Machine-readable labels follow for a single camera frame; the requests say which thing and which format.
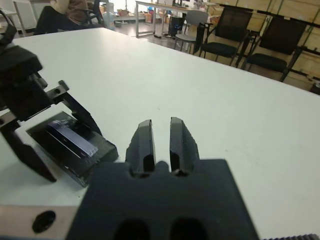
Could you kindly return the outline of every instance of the black mesh chair back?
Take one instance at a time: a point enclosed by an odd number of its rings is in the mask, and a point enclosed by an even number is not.
[[[251,16],[250,11],[225,7],[216,26],[215,35],[237,42],[242,41]]]
[[[185,20],[190,25],[198,26],[199,24],[205,24],[208,20],[208,13],[196,10],[188,11]]]
[[[261,38],[260,47],[291,55],[306,26],[298,21],[274,17]]]

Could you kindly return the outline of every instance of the gray chair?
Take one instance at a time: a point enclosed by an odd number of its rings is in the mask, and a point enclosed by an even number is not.
[[[197,37],[195,36],[190,36],[186,34],[186,30],[188,25],[195,25],[198,27],[199,24],[205,24],[208,20],[208,13],[204,11],[189,11],[186,16],[186,26],[184,29],[183,34],[176,34],[175,35],[175,43],[174,43],[174,49],[176,49],[177,46],[177,41],[182,41],[180,51],[182,51],[182,47],[184,43],[189,43],[189,44],[196,44],[197,43]]]

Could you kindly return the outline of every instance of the black plastic part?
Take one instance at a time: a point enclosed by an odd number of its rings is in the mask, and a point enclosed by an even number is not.
[[[0,87],[1,100],[20,121],[28,120],[53,104],[35,80],[25,81]]]
[[[74,145],[72,139],[55,137],[48,130],[48,124],[56,120],[68,122],[69,128],[81,139],[95,146],[97,152],[89,157],[79,156],[75,151],[72,151],[70,147]],[[114,144],[65,112],[43,121],[28,129],[27,132],[61,169],[83,187],[88,185],[94,166],[100,162],[114,162],[118,158],[118,151]]]
[[[2,38],[0,39],[0,54],[15,38],[16,32],[17,32],[17,29],[8,23],[5,33],[1,34]]]
[[[320,95],[320,87],[317,87],[317,85],[314,83],[310,89],[310,92]]]
[[[64,82],[61,83],[60,81],[59,83],[67,87],[67,90],[69,90],[68,86]],[[96,124],[90,113],[69,93],[66,92],[54,99],[55,104],[58,104],[60,102],[63,102],[63,104],[72,111],[72,116],[74,116],[83,124],[87,125],[92,131],[95,131],[102,136],[98,125]]]
[[[194,162],[199,160],[198,146],[184,121],[172,117],[170,123],[171,171],[191,172]]]
[[[118,238],[121,230],[131,234]],[[211,159],[195,161],[186,177],[163,161],[144,178],[132,177],[127,163],[101,163],[66,239],[259,238],[227,162]]]
[[[34,149],[29,145],[25,145],[15,133],[15,130],[19,127],[20,125],[16,121],[12,121],[2,126],[0,132],[21,162],[40,176],[54,183],[57,180],[51,174],[44,162],[39,158]]]
[[[25,81],[26,77],[41,69],[42,65],[35,54],[20,46],[9,47],[0,57],[0,87]]]
[[[130,164],[134,174],[155,170],[156,156],[151,120],[139,124],[126,150],[125,161]]]

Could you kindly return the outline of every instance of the person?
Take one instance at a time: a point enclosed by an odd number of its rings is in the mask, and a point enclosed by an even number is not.
[[[57,33],[61,30],[80,30],[81,23],[86,19],[86,0],[51,0],[45,6],[36,24],[34,35]]]

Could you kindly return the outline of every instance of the black chair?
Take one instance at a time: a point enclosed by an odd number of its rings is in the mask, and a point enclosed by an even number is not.
[[[248,30],[247,26],[252,16],[252,10],[245,10],[243,8],[225,7],[217,26],[207,32],[206,39],[200,49],[200,57],[202,51],[204,51],[204,57],[206,53],[216,55],[215,61],[218,56],[231,58],[230,64],[233,62],[241,43],[247,38]],[[211,33],[217,37],[229,39],[239,42],[237,47],[230,46],[219,42],[209,42],[208,38]]]
[[[245,69],[246,64],[257,65],[265,69],[273,70],[282,73],[280,81],[283,82],[289,72],[287,62],[280,58],[265,55],[262,53],[255,53],[256,47],[260,43],[260,47],[269,49],[286,55],[291,55],[297,48],[299,40],[305,31],[306,24],[294,19],[284,19],[282,17],[274,17],[263,36],[256,42],[251,49],[248,57],[244,61],[241,69]]]
[[[104,18],[100,11],[100,0],[94,0],[92,9],[79,9],[84,12],[86,18],[81,22],[84,29],[103,28],[105,26]]]

